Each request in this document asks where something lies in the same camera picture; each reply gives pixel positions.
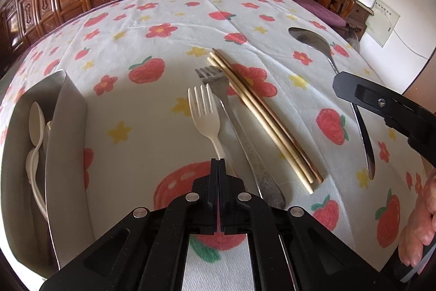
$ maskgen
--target wooden chopstick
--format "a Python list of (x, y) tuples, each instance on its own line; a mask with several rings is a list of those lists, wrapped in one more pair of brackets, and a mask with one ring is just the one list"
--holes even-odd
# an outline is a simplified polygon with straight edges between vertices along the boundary
[(301, 158), (302, 157), (305, 161), (305, 163), (307, 164), (307, 166), (309, 167), (309, 169), (311, 170), (311, 172), (313, 173), (313, 175), (315, 176), (315, 178), (317, 179), (318, 183), (322, 183), (324, 181), (324, 178), (322, 177), (322, 175), (319, 173), (318, 169), (315, 167), (315, 165), (311, 162), (310, 158), (308, 157), (308, 155), (306, 154), (306, 152), (302, 149), (302, 147), (300, 146), (300, 144), (298, 143), (298, 141), (292, 136), (292, 134), (289, 132), (288, 128), (285, 126), (285, 124), (282, 122), (282, 120), (280, 120), (280, 118), (276, 115), (276, 113), (270, 108), (270, 106), (265, 102), (265, 100), (263, 100), (263, 98), (258, 95), (253, 88), (248, 85), (248, 83), (246, 82), (245, 78), (243, 78), (243, 76), (240, 75), (240, 73), (238, 73), (235, 70), (232, 70), (232, 65), (230, 64), (230, 62), (227, 61), (227, 59), (221, 54), (219, 53), (216, 49), (212, 49), (211, 52), (211, 56), (213, 58), (219, 58), (222, 60), (222, 62), (225, 63), (225, 65), (232, 71), (232, 73), (239, 79), (239, 81), (241, 83), (244, 84), (244, 87), (246, 87), (250, 93), (256, 98), (256, 100), (259, 102), (259, 104), (266, 109), (266, 111), (269, 113), (269, 115), (272, 116), (272, 119), (276, 121), (276, 123), (280, 126), (281, 130), (284, 132), (284, 134), (286, 135), (286, 137), (288, 138), (289, 142), (294, 145), (294, 147), (296, 148), (298, 154), (296, 154), (296, 157), (294, 158), (297, 163), (302, 167), (303, 172), (305, 173), (306, 176), (312, 176), (306, 168), (306, 165), (301, 162)]
[(306, 188), (306, 190), (313, 194), (313, 189), (310, 186), (309, 180), (306, 178), (306, 175), (301, 170), (300, 166), (297, 164), (295, 159), (292, 157), (289, 150), (286, 148), (280, 137), (276, 134), (274, 128), (272, 125), (274, 125), (273, 122), (270, 122), (271, 120), (268, 120), (263, 115), (264, 113), (259, 110), (256, 105), (253, 102), (253, 97), (250, 95), (250, 92), (243, 86), (243, 84), (238, 80), (238, 78), (235, 77), (235, 75), (232, 73), (232, 71), (219, 59), (219, 58), (208, 58), (208, 61), (213, 65), (221, 68), (226, 75), (228, 76), (230, 86), (233, 88), (233, 90), (236, 92), (239, 98), (244, 102), (244, 104), (249, 108), (249, 110), (254, 114), (254, 116), (257, 118), (257, 120), (260, 122), (262, 127), (265, 129), (265, 131), (268, 133), (269, 137), (273, 140), (275, 145), (278, 147), (280, 152), (282, 152), (285, 159), (288, 161), (290, 166), (293, 168), (295, 173), (297, 174), (298, 178)]

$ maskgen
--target purple cushion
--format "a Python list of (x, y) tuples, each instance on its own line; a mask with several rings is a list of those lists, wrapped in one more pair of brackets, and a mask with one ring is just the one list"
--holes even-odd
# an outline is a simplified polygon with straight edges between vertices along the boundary
[(328, 26), (344, 27), (347, 22), (339, 15), (324, 8), (322, 5), (316, 3), (314, 0), (293, 0), (304, 9), (310, 11), (313, 15), (324, 21)]

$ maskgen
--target table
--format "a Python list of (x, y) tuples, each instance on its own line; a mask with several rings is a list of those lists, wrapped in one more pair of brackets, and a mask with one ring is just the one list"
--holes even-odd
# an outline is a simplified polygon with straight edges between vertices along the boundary
[[(37, 43), (0, 108), (3, 141), (14, 103), (32, 85), (65, 69), (88, 104), (84, 184), (95, 238), (137, 206), (166, 206), (208, 173), (215, 157), (190, 117), (187, 89), (201, 84), (194, 68), (219, 49), (284, 121), (325, 177), (308, 195), (279, 150), (237, 97), (231, 104), (282, 189), (381, 269), (425, 181), (420, 156), (406, 138), (365, 110), (376, 156), (370, 181), (349, 103), (332, 89), (334, 72), (319, 52), (288, 28), (308, 28), (331, 45), (339, 70), (382, 83), (365, 60), (321, 20), (291, 0), (120, 0), (70, 21)], [(253, 181), (224, 117), (220, 138), (228, 159)], [(42, 279), (16, 262), (3, 225), (0, 247), (31, 290)], [(192, 238), (184, 289), (251, 290), (242, 239)]]

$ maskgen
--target white wall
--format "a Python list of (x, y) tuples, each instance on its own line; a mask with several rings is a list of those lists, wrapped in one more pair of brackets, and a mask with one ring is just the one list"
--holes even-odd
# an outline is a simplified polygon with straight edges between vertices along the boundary
[(395, 33), (382, 48), (368, 34), (361, 41), (361, 54), (391, 89), (402, 93), (419, 74), (436, 46), (436, 0), (383, 0), (399, 15), (395, 31), (415, 52), (407, 49)]

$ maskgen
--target metal fork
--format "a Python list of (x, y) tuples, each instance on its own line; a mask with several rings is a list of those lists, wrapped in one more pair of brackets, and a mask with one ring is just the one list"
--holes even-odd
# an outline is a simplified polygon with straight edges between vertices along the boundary
[(230, 103), (227, 97), (227, 88), (229, 84), (227, 76), (222, 70), (214, 66), (196, 69), (195, 71), (203, 84), (210, 86), (212, 93), (219, 98), (224, 112), (236, 133), (239, 143), (241, 144), (248, 164), (250, 165), (260, 197), (263, 198), (268, 205), (284, 209), (286, 205), (285, 197), (277, 186), (277, 183), (274, 181), (274, 178), (267, 172), (267, 168), (262, 162), (262, 159), (256, 152), (256, 149), (248, 139), (246, 133), (239, 124), (238, 119), (236, 119), (236, 116), (230, 108)]

